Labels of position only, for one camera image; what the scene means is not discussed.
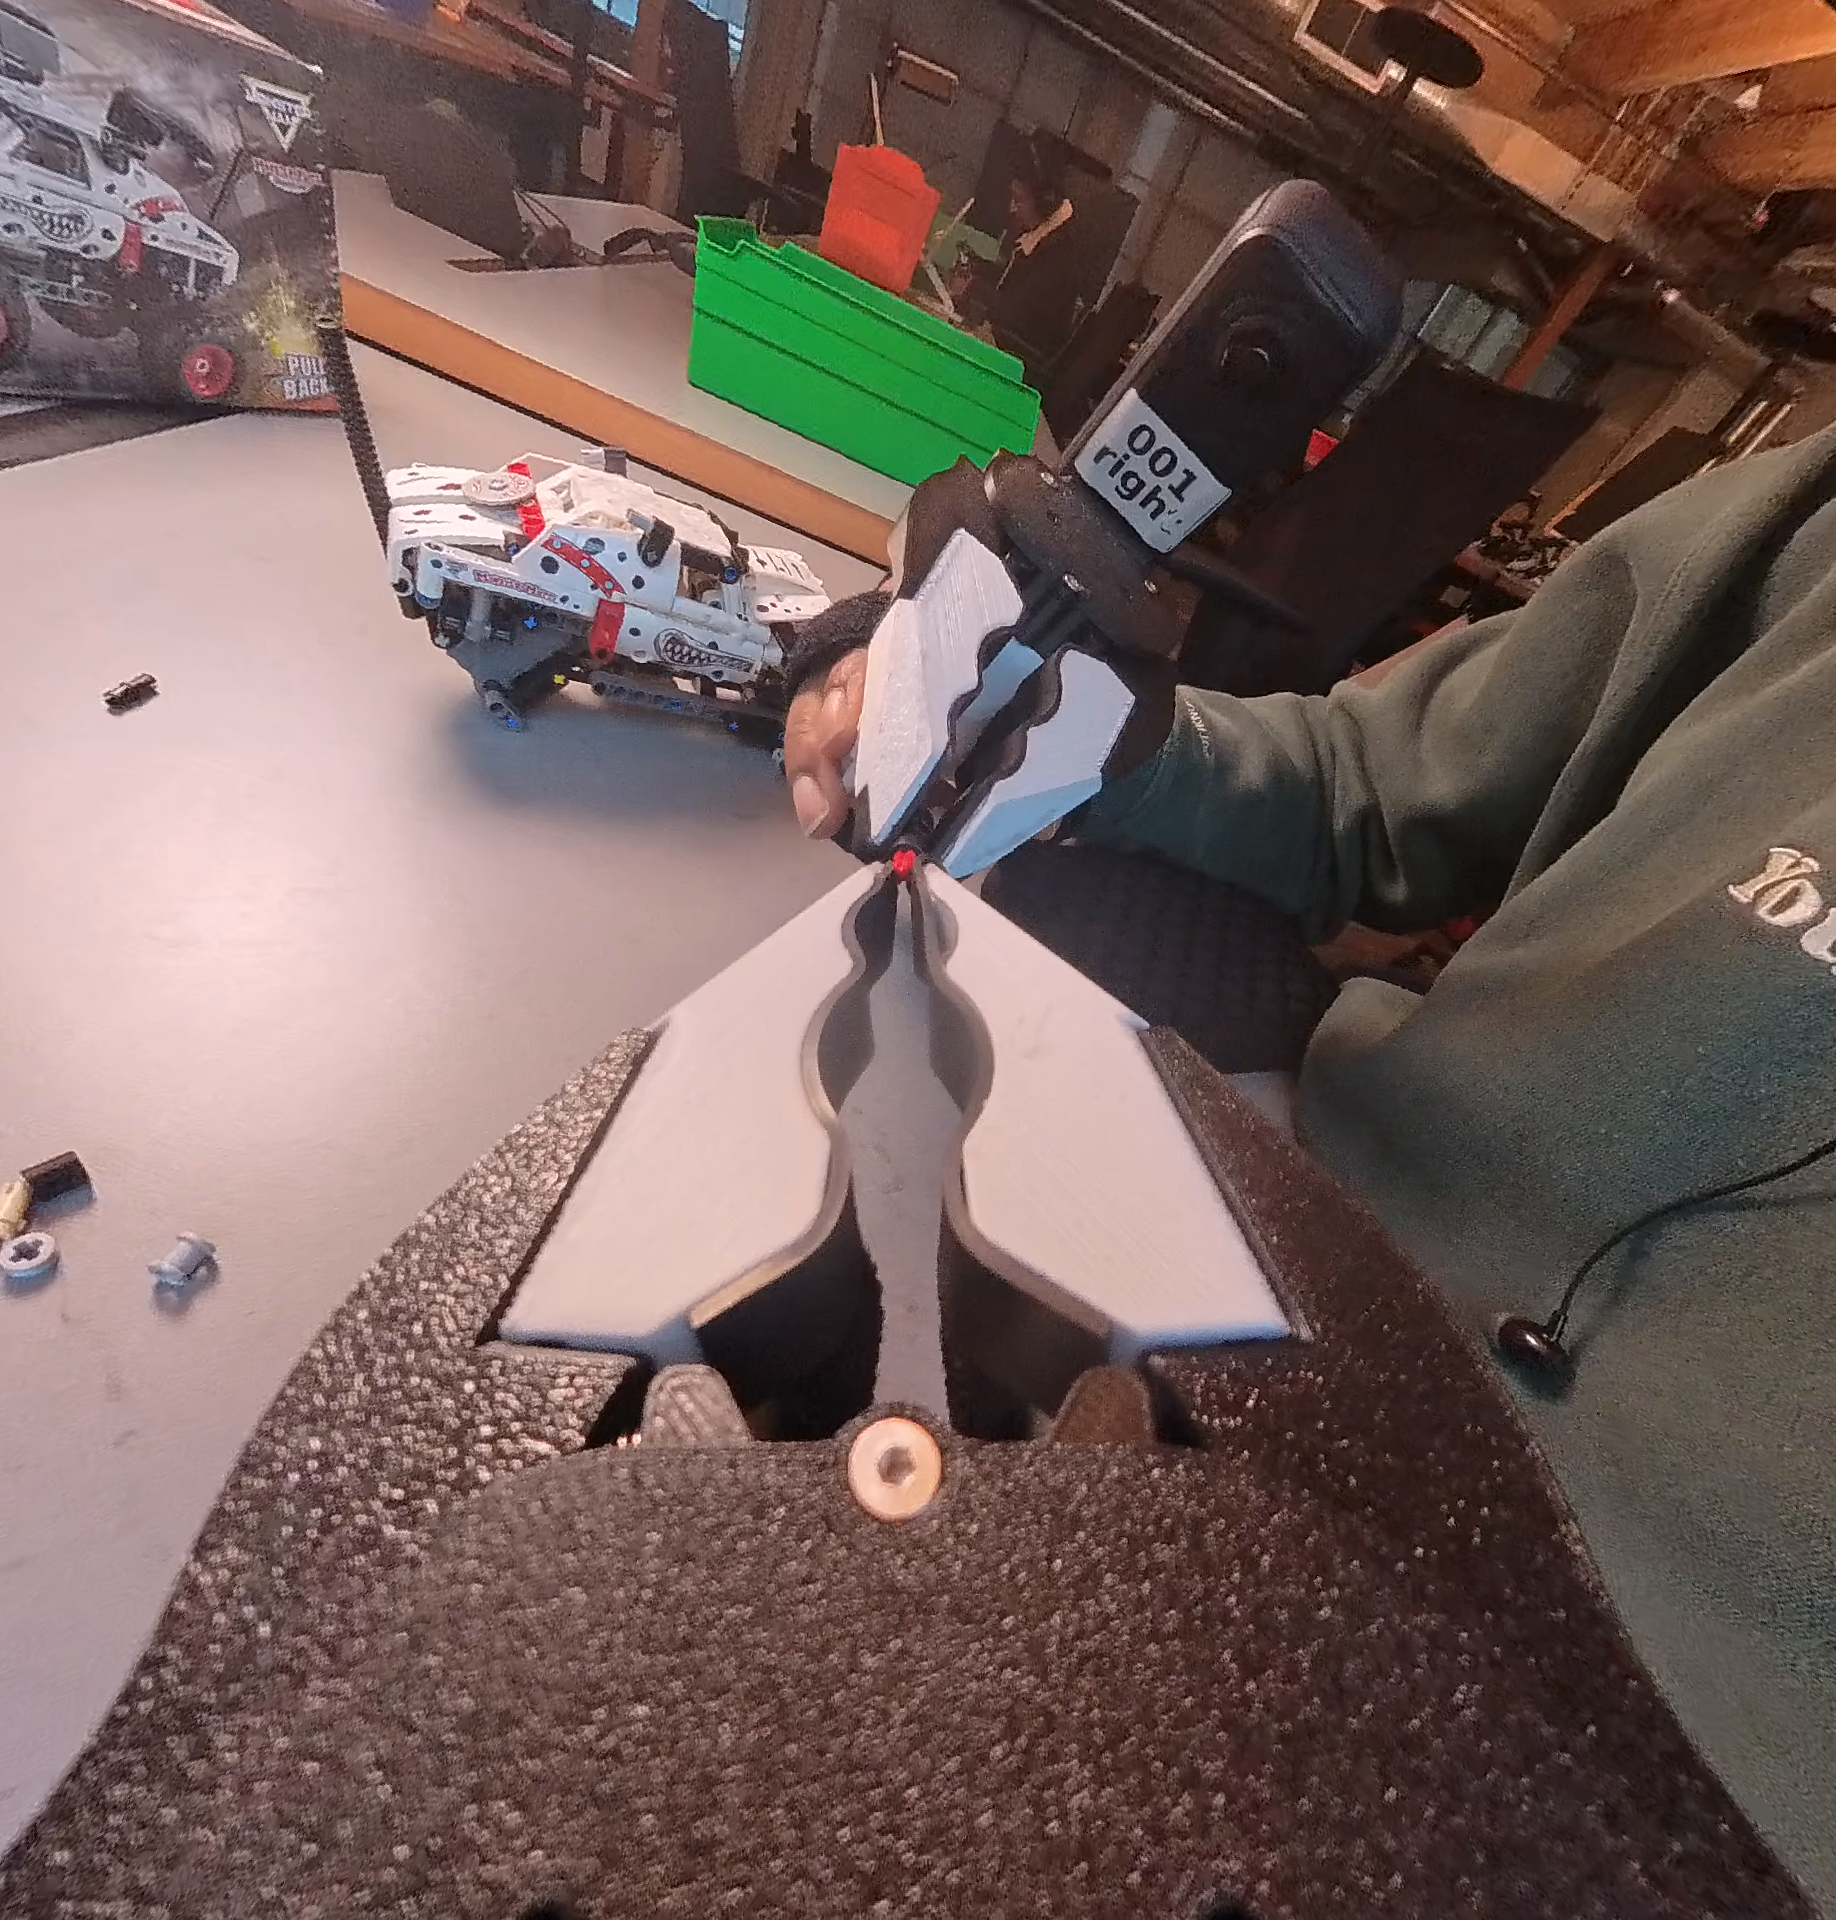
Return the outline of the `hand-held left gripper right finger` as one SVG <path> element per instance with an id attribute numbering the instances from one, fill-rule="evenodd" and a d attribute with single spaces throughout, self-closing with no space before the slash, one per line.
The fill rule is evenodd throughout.
<path id="1" fill-rule="evenodd" d="M 911 875 L 947 1155 L 950 1355 L 1130 1364 L 1296 1337 L 1147 1049 L 1147 1022 L 940 864 Z"/>

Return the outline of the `person's right forearm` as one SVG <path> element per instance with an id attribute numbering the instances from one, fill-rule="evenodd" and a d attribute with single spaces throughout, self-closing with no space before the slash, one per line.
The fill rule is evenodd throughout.
<path id="1" fill-rule="evenodd" d="M 1529 610 L 1455 621 L 1325 693 L 1181 686 L 1159 755 L 1069 835 L 1225 879 L 1310 943 L 1486 916 L 1529 839 L 1529 788 L 1482 772 L 1471 727 Z"/>

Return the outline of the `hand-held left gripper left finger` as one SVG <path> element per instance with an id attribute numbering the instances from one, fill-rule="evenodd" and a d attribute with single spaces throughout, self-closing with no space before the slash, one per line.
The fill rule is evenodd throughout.
<path id="1" fill-rule="evenodd" d="M 662 1017 L 521 1266 L 501 1344 L 731 1369 L 770 1337 L 850 1198 L 836 1113 L 871 1056 L 896 906 L 889 869 L 857 864 Z"/>

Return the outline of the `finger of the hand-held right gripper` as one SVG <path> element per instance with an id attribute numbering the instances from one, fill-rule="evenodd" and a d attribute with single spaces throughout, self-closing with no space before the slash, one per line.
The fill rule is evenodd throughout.
<path id="1" fill-rule="evenodd" d="M 976 741 L 942 821 L 942 872 L 969 879 L 1092 799 L 1137 708 L 1124 662 L 1062 645 L 1021 708 Z"/>
<path id="2" fill-rule="evenodd" d="M 927 839 L 940 863 L 997 863 L 1027 826 L 973 826 L 987 788 L 1021 751 L 1030 645 L 1001 559 L 950 536 L 919 587 L 902 589 L 864 645 L 850 799 L 868 849 Z"/>

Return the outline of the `person's right hand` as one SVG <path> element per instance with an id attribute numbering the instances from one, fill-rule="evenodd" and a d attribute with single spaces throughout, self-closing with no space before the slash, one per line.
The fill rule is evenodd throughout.
<path id="1" fill-rule="evenodd" d="M 857 741 L 864 649 L 884 610 L 878 594 L 840 600 L 786 653 L 786 791 L 807 839 L 835 839 L 850 814 L 846 759 Z"/>

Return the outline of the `green plastic bin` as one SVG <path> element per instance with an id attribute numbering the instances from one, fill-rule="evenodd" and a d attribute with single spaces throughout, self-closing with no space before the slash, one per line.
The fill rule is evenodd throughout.
<path id="1" fill-rule="evenodd" d="M 1030 453 L 1039 424 L 1012 352 L 719 216 L 695 219 L 686 377 L 903 484 Z"/>

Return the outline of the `lego set box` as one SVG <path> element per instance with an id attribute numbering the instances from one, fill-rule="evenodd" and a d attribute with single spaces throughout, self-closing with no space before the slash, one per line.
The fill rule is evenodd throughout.
<path id="1" fill-rule="evenodd" d="M 356 401 L 325 109 L 217 3 L 0 3 L 0 399 Z"/>

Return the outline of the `cluster of small lego pieces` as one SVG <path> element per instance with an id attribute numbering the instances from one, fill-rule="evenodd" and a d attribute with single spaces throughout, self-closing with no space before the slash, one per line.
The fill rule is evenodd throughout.
<path id="1" fill-rule="evenodd" d="M 8 1290 L 34 1290 L 56 1276 L 60 1243 L 44 1221 L 88 1202 L 89 1168 L 72 1148 L 20 1167 L 0 1183 L 0 1283 Z"/>

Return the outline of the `person's green sweatshirt torso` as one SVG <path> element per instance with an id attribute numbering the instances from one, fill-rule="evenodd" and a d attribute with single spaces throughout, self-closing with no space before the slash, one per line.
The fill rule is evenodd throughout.
<path id="1" fill-rule="evenodd" d="M 1694 1735 L 1836 1915 L 1836 424 L 1565 560 L 1472 727 L 1529 839 L 1310 1143 L 1472 1310 Z"/>

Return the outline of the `red plastic bin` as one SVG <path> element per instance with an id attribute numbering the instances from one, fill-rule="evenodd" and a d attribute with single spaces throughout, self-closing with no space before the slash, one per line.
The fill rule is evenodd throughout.
<path id="1" fill-rule="evenodd" d="M 816 250 L 822 260 L 907 295 L 940 199 L 914 157 L 884 144 L 840 144 Z"/>

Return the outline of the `white lego vehicle model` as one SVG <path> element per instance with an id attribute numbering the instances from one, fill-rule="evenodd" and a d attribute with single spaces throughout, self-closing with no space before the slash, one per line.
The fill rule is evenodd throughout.
<path id="1" fill-rule="evenodd" d="M 782 748 L 786 643 L 832 606 L 793 546 L 628 473 L 622 449 L 379 479 L 383 559 L 404 617 L 521 728 L 569 683 Z"/>

